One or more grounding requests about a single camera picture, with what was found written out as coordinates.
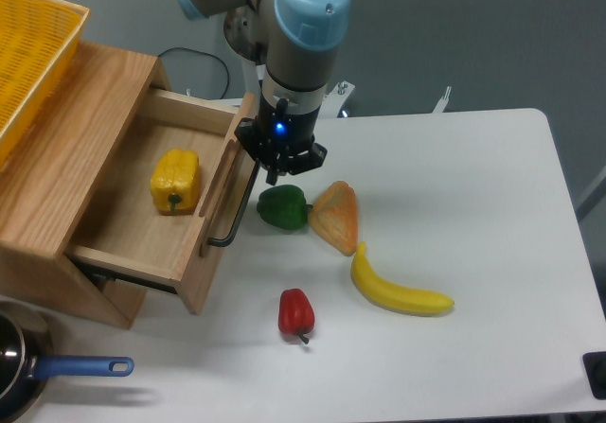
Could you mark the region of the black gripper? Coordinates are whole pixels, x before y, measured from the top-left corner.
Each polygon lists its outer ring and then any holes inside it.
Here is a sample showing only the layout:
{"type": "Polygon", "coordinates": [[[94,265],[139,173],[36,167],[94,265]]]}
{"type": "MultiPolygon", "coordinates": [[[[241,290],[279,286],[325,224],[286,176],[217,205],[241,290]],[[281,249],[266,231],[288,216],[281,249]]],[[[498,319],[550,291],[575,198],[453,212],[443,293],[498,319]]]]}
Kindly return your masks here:
{"type": "Polygon", "coordinates": [[[248,155],[267,172],[266,183],[275,185],[278,160],[286,161],[286,172],[298,175],[323,166],[328,150],[315,142],[314,127],[319,109],[294,114],[286,98],[272,105],[264,97],[256,121],[244,118],[235,135],[248,155]]]}

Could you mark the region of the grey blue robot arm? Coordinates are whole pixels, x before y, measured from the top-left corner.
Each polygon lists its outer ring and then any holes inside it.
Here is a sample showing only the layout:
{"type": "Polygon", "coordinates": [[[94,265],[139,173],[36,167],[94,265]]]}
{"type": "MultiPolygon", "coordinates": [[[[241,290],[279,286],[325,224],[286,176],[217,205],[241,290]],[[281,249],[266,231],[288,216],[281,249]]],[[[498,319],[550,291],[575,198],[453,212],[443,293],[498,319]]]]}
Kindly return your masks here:
{"type": "Polygon", "coordinates": [[[262,64],[258,112],[235,135],[274,185],[281,176],[321,167],[328,154],[314,128],[341,42],[348,31],[351,0],[178,0],[190,19],[223,14],[244,49],[240,56],[262,64]]]}

